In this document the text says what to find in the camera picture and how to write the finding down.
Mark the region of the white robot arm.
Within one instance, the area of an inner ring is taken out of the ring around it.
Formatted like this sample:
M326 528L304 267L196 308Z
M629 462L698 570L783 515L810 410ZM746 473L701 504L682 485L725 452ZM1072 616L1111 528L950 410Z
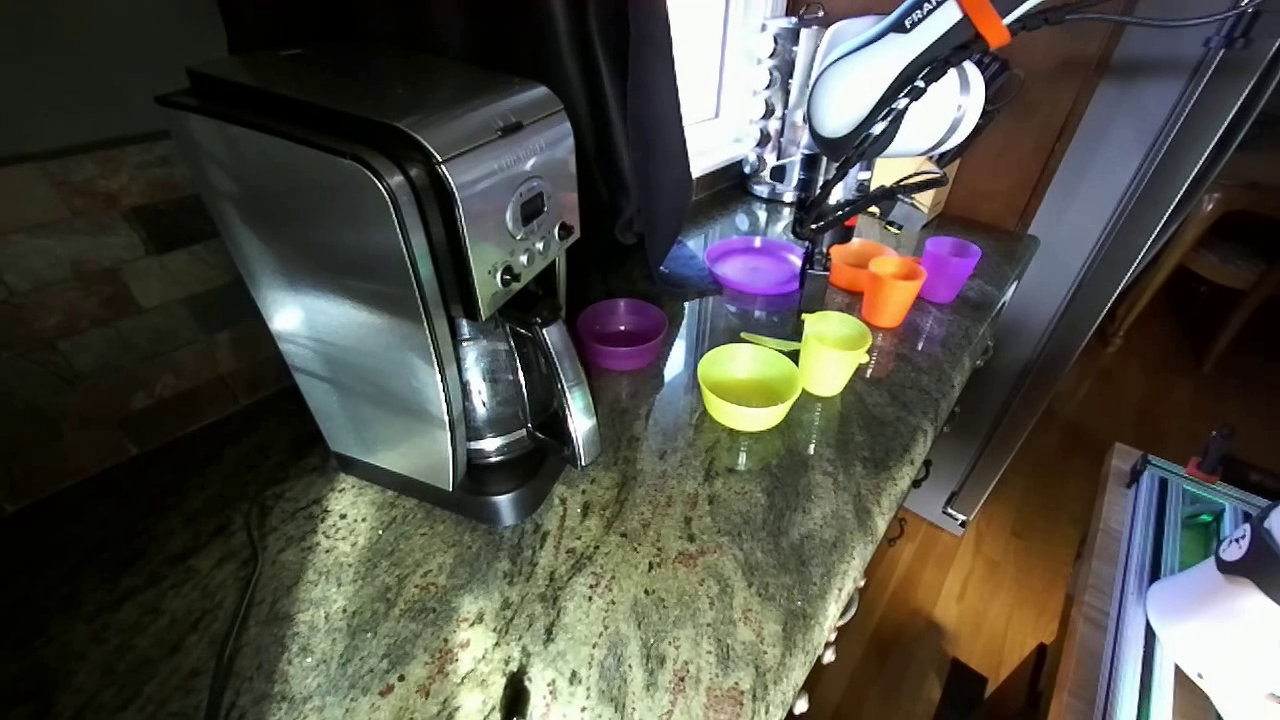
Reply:
M1202 27L1247 17L1255 0L1218 11L1133 17L1049 0L901 0L889 17L849 31L834 27L805 94L805 123L830 175L801 202L793 232L814 241L915 180L838 201L852 167L881 157L950 157L982 128L990 80L984 54L1022 31L1054 23Z

